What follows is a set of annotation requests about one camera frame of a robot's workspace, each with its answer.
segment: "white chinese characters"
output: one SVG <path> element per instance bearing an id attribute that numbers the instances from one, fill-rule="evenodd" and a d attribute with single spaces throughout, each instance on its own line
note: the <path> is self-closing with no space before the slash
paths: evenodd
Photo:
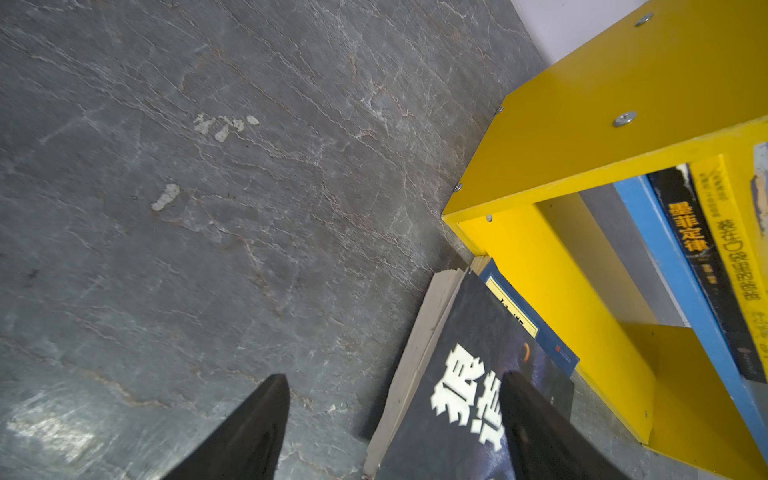
<path id="1" fill-rule="evenodd" d="M 472 426 L 469 429 L 472 433 L 480 434 L 479 441 L 483 445 L 490 441 L 495 452 L 502 449 L 502 437 L 504 436 L 502 406 L 498 404 L 498 387 L 501 384 L 493 370 L 485 376 L 485 380 L 482 382 L 485 390 L 482 397 L 478 399 L 477 418 L 472 420 Z"/>
<path id="2" fill-rule="evenodd" d="M 472 358 L 458 343 L 448 354 L 445 367 L 429 401 L 438 415 L 448 409 L 449 423 L 458 420 L 458 424 L 464 426 L 469 420 L 469 407 L 475 404 L 478 388 L 475 380 L 485 373 L 485 367 L 479 358 Z"/>
<path id="3" fill-rule="evenodd" d="M 445 361 L 445 373 L 437 385 L 435 392 L 429 398 L 432 409 L 437 415 L 448 410 L 449 423 L 456 422 L 460 426 L 467 425 L 470 407 L 475 404 L 477 382 L 485 374 L 485 366 L 479 358 L 473 357 L 461 345 L 451 350 Z M 483 394 L 478 399 L 475 419 L 469 431 L 479 433 L 479 441 L 493 444 L 494 451 L 502 448 L 504 426 L 502 425 L 501 406 L 498 403 L 498 391 L 501 381 L 496 373 L 491 371 L 483 380 Z"/>

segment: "marble floor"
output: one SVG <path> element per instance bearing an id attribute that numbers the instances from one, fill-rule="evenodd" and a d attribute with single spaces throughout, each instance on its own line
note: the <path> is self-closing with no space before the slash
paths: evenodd
<path id="1" fill-rule="evenodd" d="M 470 259 L 440 212 L 544 68 L 511 3 L 0 12 L 0 477 L 160 478 L 284 372 L 278 478 L 360 478 L 430 276 Z M 693 478 L 577 385 L 634 478 Z"/>

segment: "black book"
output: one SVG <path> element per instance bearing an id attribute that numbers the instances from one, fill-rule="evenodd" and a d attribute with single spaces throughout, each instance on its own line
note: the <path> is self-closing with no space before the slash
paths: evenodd
<path id="1" fill-rule="evenodd" d="M 648 174 L 647 178 L 725 335 L 739 372 L 745 379 L 766 383 L 760 355 L 701 210 L 687 166 L 659 170 Z"/>
<path id="2" fill-rule="evenodd" d="M 369 477 L 515 478 L 498 398 L 502 376 L 509 371 L 520 372 L 570 418 L 573 382 L 523 325 L 474 273 L 462 274 L 454 288 L 453 295 L 443 295 L 449 298 L 445 320 L 434 322 L 437 338 L 418 386 L 403 406 L 404 415 L 383 460 L 380 465 L 372 463 L 378 471 L 370 468 Z M 425 305 L 431 301 L 430 292 L 432 286 Z M 411 339 L 418 333 L 415 326 Z M 391 426 L 379 424 L 379 428 L 389 431 Z"/>

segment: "yellow shelf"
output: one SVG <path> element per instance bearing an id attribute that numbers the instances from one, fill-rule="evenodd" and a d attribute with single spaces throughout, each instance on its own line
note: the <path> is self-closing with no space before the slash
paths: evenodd
<path id="1" fill-rule="evenodd" d="M 768 478 L 768 442 L 753 440 L 765 428 L 745 425 L 693 330 L 633 321 L 648 307 L 574 194 L 723 156 L 751 211 L 743 182 L 768 141 L 765 18 L 762 0 L 645 3 L 507 96 L 443 212 L 581 357 L 580 374 L 638 441 L 731 478 Z M 613 127 L 627 111 L 636 120 Z"/>

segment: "screw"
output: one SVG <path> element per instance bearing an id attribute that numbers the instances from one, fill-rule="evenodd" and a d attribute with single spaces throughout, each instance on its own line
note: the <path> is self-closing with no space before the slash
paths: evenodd
<path id="1" fill-rule="evenodd" d="M 644 15 L 643 18 L 641 18 L 640 20 L 638 20 L 637 22 L 634 23 L 634 26 L 642 27 L 643 25 L 647 24 L 648 20 L 650 20 L 650 18 L 653 17 L 653 16 L 654 16 L 653 13 L 649 13 L 648 15 Z"/>
<path id="2" fill-rule="evenodd" d="M 637 118 L 637 112 L 628 111 L 627 113 L 616 117 L 616 120 L 614 120 L 614 127 L 623 127 L 624 125 L 631 123 L 635 118 Z"/>

